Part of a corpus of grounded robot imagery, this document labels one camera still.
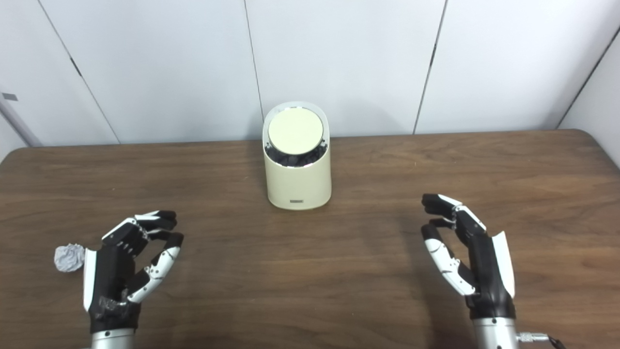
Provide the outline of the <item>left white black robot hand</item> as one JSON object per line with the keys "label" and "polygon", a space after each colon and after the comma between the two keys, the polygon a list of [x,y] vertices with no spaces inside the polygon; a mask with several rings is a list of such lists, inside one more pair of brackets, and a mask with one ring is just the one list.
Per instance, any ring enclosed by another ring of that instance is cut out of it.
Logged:
{"label": "left white black robot hand", "polygon": [[[93,335],[137,329],[142,302],[179,256],[184,235],[174,231],[176,226],[175,211],[138,214],[104,234],[99,250],[86,249],[83,306]],[[149,265],[137,268],[136,258],[154,240],[164,241],[162,251]]]}

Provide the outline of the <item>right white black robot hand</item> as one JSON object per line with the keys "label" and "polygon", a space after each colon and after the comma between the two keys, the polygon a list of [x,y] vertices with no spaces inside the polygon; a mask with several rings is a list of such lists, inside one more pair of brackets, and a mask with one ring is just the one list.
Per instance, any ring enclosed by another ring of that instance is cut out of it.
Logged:
{"label": "right white black robot hand", "polygon": [[[425,193],[421,204],[427,214],[436,216],[421,227],[425,247],[443,278],[465,298],[470,318],[516,319],[514,271],[505,232],[490,236],[478,216],[451,197]],[[455,232],[467,247],[469,265],[443,241],[441,228]]]}

